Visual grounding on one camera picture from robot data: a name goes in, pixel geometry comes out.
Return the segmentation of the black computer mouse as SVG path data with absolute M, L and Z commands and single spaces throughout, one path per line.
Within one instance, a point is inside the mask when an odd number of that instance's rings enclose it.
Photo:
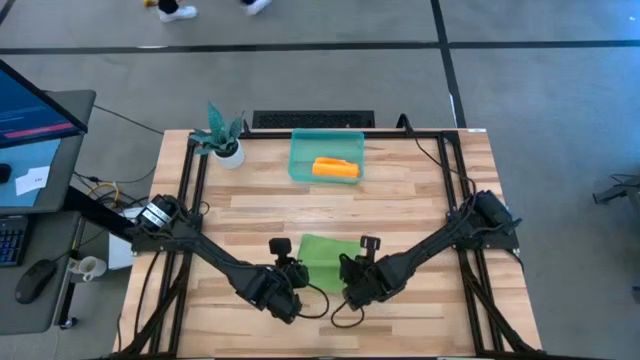
M 30 304 L 37 299 L 54 277 L 57 263 L 53 260 L 39 260 L 19 279 L 14 297 L 19 304 Z

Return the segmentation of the green microfiber towel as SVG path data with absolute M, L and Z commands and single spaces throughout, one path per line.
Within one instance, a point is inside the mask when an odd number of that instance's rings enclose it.
M 338 294 L 344 288 L 340 278 L 340 255 L 350 258 L 360 254 L 357 241 L 338 240 L 312 234 L 303 234 L 297 258 L 308 268 L 312 285 L 326 293 Z

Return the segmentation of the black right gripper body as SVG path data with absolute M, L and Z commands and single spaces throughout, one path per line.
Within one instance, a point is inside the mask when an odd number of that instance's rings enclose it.
M 339 262 L 339 277 L 345 284 L 343 298 L 346 294 L 366 296 L 368 306 L 374 301 L 385 302 L 400 292 L 397 284 L 389 283 L 379 267 L 363 256 L 351 259 L 346 254 L 340 254 Z

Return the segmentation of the teal plastic basket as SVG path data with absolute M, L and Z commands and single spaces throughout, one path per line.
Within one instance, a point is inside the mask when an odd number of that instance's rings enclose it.
M 294 129 L 288 172 L 299 182 L 357 184 L 364 173 L 365 137 L 362 132 L 329 129 Z M 360 167 L 358 178 L 314 176 L 312 165 L 317 157 L 343 159 Z

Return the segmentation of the grey side desk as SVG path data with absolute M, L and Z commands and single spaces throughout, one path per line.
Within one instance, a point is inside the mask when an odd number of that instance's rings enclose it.
M 7 222 L 19 222 L 26 231 L 26 253 L 16 266 L 0 266 L 0 336 L 39 333 L 51 326 L 75 324 L 68 315 L 74 286 L 66 270 L 77 253 L 86 220 L 72 201 L 81 195 L 71 186 L 71 178 L 83 138 L 74 136 L 60 142 L 50 167 L 48 182 L 32 207 L 0 207 L 1 232 Z M 15 299 L 20 278 L 40 260 L 55 260 L 57 270 L 42 293 L 29 304 Z

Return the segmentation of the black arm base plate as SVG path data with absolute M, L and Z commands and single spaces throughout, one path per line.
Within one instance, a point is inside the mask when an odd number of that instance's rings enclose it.
M 449 236 L 454 245 L 464 249 L 511 250 L 518 247 L 515 228 L 520 223 L 521 219 L 509 212 L 489 216 L 474 212 L 457 221 Z
M 169 222 L 154 217 L 150 220 L 147 212 L 136 217 L 135 226 L 127 230 L 131 237 L 132 249 L 137 252 L 191 251 L 192 238 L 201 233 L 202 216 L 178 215 Z

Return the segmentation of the black floor stand leg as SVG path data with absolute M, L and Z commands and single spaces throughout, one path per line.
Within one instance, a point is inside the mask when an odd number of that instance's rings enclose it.
M 631 205 L 640 212 L 640 175 L 612 174 L 614 184 L 607 190 L 593 193 L 596 204 L 608 204 L 616 198 L 627 198 Z

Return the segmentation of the black desk strut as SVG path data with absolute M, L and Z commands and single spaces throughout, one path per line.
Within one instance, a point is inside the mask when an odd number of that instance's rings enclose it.
M 108 230 L 117 237 L 130 242 L 127 231 L 134 224 L 113 210 L 101 205 L 89 195 L 69 186 L 62 205 L 64 211 L 77 211 L 90 222 Z

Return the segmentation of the black aluminium table frame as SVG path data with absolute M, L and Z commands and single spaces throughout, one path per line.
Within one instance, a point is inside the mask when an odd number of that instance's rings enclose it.
M 381 239 L 381 255 L 400 252 L 440 228 L 462 201 L 457 178 L 442 165 L 465 171 L 483 190 L 499 192 L 487 133 L 423 130 L 407 137 L 377 129 L 366 140 L 364 177 L 356 185 L 301 183 L 288 173 L 285 131 L 254 131 L 242 142 L 243 164 L 226 170 L 210 160 L 204 175 L 187 165 L 188 134 L 165 133 L 153 194 L 200 190 L 203 229 L 233 256 L 272 263 L 269 240 L 298 244 L 303 234 L 340 240 Z M 406 288 L 363 311 L 340 295 L 304 289 L 303 314 L 285 324 L 240 299 L 225 277 L 201 259 L 187 276 L 183 318 L 166 318 L 158 342 L 145 352 L 172 358 L 418 357 L 471 355 L 491 348 L 492 326 L 481 308 L 469 309 L 460 256 L 447 249 L 421 266 Z

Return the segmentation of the blue-screen computer monitor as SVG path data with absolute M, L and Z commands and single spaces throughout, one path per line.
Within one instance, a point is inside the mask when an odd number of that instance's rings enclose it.
M 88 126 L 0 60 L 0 148 L 88 132 Z

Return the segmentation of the snake plant in white pot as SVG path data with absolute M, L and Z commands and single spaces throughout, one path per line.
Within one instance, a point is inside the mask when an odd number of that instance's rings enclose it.
M 195 129 L 189 136 L 199 144 L 196 153 L 202 156 L 213 154 L 226 169 L 239 167 L 245 160 L 245 152 L 240 141 L 245 124 L 243 114 L 226 120 L 217 107 L 209 102 L 207 117 L 209 131 Z

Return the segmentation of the white paper note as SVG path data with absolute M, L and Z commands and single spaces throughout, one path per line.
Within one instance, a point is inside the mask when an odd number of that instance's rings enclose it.
M 50 167 L 30 168 L 28 172 L 15 179 L 16 195 L 21 196 L 34 190 L 45 188 L 48 182 Z

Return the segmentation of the person's white shoe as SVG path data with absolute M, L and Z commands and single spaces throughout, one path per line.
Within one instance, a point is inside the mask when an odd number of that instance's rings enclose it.
M 177 0 L 158 0 L 157 9 L 162 22 L 191 19 L 198 15 L 195 6 L 180 6 Z
M 263 11 L 272 0 L 241 0 L 245 13 L 248 16 L 255 16 Z

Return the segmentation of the orange microfiber towel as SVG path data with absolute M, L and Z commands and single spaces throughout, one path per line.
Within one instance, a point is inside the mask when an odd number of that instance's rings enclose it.
M 360 167 L 343 159 L 317 157 L 312 165 L 314 176 L 358 178 Z

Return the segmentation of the black backlit keyboard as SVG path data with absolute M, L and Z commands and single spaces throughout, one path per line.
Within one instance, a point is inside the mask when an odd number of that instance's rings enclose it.
M 25 216 L 0 217 L 0 268 L 22 263 L 29 230 L 29 219 Z

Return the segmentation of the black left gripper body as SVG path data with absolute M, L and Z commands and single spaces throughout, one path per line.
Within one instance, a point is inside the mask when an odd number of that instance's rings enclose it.
M 277 317 L 277 307 L 285 304 L 300 304 L 289 278 L 279 269 L 257 266 L 256 275 L 249 284 L 249 302 L 258 310 L 268 310 Z

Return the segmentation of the white cup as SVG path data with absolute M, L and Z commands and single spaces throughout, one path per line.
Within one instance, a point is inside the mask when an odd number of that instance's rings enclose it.
M 91 282 L 106 273 L 107 263 L 99 258 L 87 256 L 82 260 L 70 259 L 67 270 L 72 274 L 80 275 L 84 282 Z

